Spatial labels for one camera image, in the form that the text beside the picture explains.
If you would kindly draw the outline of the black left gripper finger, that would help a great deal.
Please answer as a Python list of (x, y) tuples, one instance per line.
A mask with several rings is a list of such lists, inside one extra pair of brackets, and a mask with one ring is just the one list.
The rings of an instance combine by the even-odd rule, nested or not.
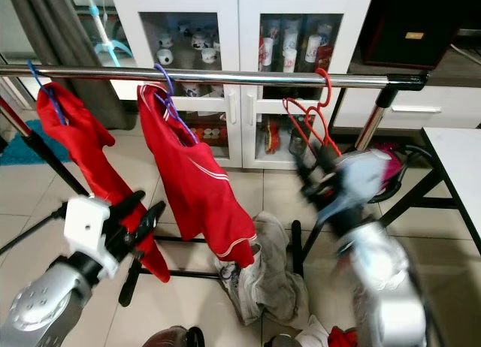
[(166, 209), (165, 202), (158, 202), (151, 207), (145, 207), (142, 203), (135, 206), (135, 218), (138, 226), (134, 229), (134, 249), (140, 249), (142, 242), (152, 238), (157, 227), (158, 217), (160, 217)]
[(118, 202), (118, 220), (123, 222), (126, 218), (135, 213), (138, 207), (141, 207), (141, 200), (147, 193), (144, 190), (135, 190), (128, 194)]

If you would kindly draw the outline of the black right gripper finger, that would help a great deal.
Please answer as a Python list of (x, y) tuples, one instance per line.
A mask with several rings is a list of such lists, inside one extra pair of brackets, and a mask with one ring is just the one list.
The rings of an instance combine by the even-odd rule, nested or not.
[(324, 175), (334, 174), (337, 171), (337, 158), (339, 155), (332, 146), (315, 144), (315, 166)]
[(302, 183), (317, 182), (313, 175), (316, 169), (316, 156), (313, 148), (303, 148), (300, 151), (293, 149), (293, 161), (295, 162), (295, 171), (298, 172)]

